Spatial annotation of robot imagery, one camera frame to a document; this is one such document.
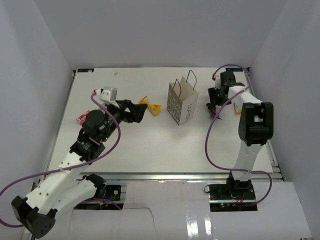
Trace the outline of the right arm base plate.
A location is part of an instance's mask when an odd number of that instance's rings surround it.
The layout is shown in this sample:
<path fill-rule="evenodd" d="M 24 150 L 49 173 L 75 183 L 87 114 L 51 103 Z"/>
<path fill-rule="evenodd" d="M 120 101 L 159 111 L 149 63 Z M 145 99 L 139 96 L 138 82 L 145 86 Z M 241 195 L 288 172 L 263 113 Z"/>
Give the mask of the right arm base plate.
<path fill-rule="evenodd" d="M 229 193 L 226 184 L 209 184 L 204 188 L 209 197 L 211 213 L 256 212 L 256 195 L 253 186 L 246 191 Z"/>

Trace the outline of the purple snack packet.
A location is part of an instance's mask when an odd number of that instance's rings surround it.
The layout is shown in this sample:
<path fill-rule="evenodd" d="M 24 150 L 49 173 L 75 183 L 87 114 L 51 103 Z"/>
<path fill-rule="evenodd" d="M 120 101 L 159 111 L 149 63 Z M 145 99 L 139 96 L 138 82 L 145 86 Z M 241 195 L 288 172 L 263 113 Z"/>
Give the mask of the purple snack packet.
<path fill-rule="evenodd" d="M 211 118 L 216 117 L 217 119 L 221 120 L 220 116 L 217 114 L 217 108 L 216 105 L 214 103 L 207 103 L 206 107 L 208 109 L 208 112 L 210 114 Z"/>

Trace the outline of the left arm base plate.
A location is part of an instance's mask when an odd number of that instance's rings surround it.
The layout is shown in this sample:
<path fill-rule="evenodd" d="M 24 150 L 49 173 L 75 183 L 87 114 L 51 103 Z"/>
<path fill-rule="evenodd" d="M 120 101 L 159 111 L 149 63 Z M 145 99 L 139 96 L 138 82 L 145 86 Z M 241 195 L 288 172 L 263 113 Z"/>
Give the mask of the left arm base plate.
<path fill-rule="evenodd" d="M 106 185 L 105 190 L 103 191 L 104 196 L 102 199 L 111 200 L 111 201 L 120 201 L 121 200 L 121 185 Z"/>

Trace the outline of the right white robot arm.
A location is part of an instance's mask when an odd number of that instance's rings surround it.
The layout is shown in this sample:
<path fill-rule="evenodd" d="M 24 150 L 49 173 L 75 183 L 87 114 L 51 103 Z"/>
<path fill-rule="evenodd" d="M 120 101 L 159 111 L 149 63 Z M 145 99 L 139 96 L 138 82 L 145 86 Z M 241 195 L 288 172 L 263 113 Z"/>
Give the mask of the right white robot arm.
<path fill-rule="evenodd" d="M 273 137 L 274 106 L 253 96 L 248 87 L 236 80 L 232 71 L 224 71 L 212 79 L 215 86 L 208 89 L 210 102 L 206 105 L 212 119 L 216 120 L 220 110 L 230 104 L 240 110 L 240 149 L 223 190 L 233 200 L 243 199 L 251 191 L 251 175 L 258 153 Z"/>

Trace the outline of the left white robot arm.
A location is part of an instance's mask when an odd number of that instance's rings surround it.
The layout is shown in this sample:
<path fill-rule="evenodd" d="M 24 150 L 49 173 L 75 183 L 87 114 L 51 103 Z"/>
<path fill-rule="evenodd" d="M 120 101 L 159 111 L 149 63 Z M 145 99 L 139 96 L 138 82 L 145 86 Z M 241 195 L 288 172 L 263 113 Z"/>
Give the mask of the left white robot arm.
<path fill-rule="evenodd" d="M 140 123 L 147 109 L 146 104 L 118 100 L 117 105 L 90 111 L 82 124 L 77 140 L 70 147 L 57 171 L 47 175 L 37 188 L 26 196 L 16 196 L 11 206 L 17 220 L 33 235 L 44 237 L 53 228 L 56 218 L 64 210 L 79 203 L 105 196 L 105 180 L 92 173 L 84 176 L 76 186 L 68 189 L 92 161 L 105 150 L 106 142 L 121 122 Z"/>

